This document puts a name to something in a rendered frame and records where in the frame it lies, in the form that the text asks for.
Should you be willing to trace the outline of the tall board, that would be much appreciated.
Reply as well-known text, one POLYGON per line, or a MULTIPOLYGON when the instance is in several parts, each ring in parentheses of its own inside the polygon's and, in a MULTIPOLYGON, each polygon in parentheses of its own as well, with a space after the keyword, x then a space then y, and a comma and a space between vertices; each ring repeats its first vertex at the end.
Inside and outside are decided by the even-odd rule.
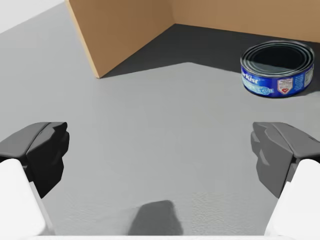
POLYGON ((240 71, 240 56, 297 40, 320 56, 320 0, 65 0, 94 76, 180 63, 240 71))

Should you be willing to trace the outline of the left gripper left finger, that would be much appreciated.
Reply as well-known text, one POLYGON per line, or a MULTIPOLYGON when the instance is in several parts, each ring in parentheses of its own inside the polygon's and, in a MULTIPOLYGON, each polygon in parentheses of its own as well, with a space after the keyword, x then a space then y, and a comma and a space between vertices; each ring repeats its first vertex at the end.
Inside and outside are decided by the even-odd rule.
POLYGON ((66 122, 37 122, 0 142, 0 237, 54 235, 42 199, 60 182, 66 122))

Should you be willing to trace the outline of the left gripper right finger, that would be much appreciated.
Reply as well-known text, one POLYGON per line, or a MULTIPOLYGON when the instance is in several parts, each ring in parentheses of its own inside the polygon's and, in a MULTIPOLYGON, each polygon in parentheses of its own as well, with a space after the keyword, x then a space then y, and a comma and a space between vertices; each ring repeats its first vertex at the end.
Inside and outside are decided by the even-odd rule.
POLYGON ((320 237, 320 141, 282 122, 254 122, 260 182, 278 199, 264 234, 320 237))

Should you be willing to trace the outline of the blue flat can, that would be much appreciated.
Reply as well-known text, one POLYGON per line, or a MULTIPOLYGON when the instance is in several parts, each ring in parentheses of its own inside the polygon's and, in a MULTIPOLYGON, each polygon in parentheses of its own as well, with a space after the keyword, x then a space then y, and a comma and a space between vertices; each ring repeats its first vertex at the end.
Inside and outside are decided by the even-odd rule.
POLYGON ((267 98, 287 98, 312 82, 315 53, 293 40, 271 40, 248 48, 240 57, 242 84, 267 98))

